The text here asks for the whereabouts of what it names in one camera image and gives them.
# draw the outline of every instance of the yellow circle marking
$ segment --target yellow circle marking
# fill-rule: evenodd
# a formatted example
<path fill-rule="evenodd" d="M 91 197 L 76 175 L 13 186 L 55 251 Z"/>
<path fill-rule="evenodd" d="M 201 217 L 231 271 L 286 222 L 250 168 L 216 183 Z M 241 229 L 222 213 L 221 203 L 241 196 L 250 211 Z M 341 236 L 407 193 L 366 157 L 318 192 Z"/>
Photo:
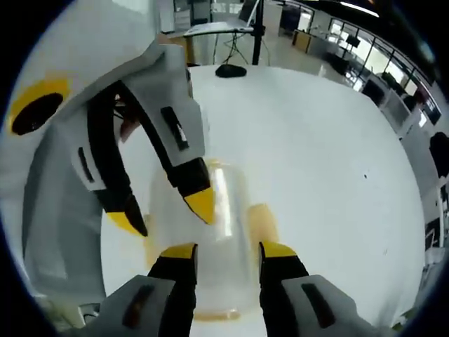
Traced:
<path fill-rule="evenodd" d="M 70 94 L 69 79 L 43 79 L 26 88 L 19 98 L 11 105 L 7 120 L 9 132 L 14 133 L 13 123 L 28 104 L 51 93 L 59 93 L 62 95 L 62 101 L 64 101 Z"/>

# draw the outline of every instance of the black pole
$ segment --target black pole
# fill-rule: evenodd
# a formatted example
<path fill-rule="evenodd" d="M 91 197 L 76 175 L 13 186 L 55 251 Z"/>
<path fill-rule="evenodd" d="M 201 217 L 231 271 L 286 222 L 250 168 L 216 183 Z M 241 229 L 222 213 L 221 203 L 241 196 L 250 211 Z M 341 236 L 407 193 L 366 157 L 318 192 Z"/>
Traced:
<path fill-rule="evenodd" d="M 260 0 L 255 12 L 253 65 L 259 64 L 260 46 L 264 36 L 264 0 Z"/>

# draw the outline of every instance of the computer mouse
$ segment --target computer mouse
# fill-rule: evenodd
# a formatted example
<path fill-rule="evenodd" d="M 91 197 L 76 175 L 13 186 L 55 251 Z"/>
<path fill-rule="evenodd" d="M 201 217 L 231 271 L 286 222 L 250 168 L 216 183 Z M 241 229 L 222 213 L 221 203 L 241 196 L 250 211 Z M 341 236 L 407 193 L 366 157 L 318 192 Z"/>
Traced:
<path fill-rule="evenodd" d="M 243 77 L 246 75 L 246 69 L 238 65 L 220 65 L 215 71 L 215 75 L 223 79 Z"/>

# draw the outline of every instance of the transparent plastic cup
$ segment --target transparent plastic cup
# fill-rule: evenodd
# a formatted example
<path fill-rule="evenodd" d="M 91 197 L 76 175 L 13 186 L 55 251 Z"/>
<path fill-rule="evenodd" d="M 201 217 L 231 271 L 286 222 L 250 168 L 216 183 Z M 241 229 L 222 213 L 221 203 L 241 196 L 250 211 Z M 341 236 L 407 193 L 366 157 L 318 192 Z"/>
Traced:
<path fill-rule="evenodd" d="M 209 161 L 215 192 L 215 223 L 193 214 L 164 172 L 154 176 L 149 240 L 154 255 L 169 246 L 198 244 L 196 309 L 203 321 L 236 319 L 259 306 L 257 259 L 247 226 L 248 198 L 243 173 Z"/>

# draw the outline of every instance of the white table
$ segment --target white table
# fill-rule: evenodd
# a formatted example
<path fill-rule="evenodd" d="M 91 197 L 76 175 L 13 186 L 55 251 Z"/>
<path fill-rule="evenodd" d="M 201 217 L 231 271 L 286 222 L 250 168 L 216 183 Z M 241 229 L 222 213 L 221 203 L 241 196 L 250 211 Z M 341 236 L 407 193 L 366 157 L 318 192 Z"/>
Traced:
<path fill-rule="evenodd" d="M 415 301 L 424 219 L 413 171 L 388 121 L 369 98 L 327 79 L 270 67 L 220 79 L 215 69 L 190 69 L 210 124 L 206 156 L 243 170 L 251 204 L 269 205 L 280 241 L 310 274 L 350 295 L 371 324 L 391 324 Z M 141 128 L 121 153 L 146 213 L 160 164 Z M 147 270 L 142 239 L 103 218 L 103 277 L 111 293 Z M 261 319 L 245 324 L 254 336 L 264 331 Z"/>

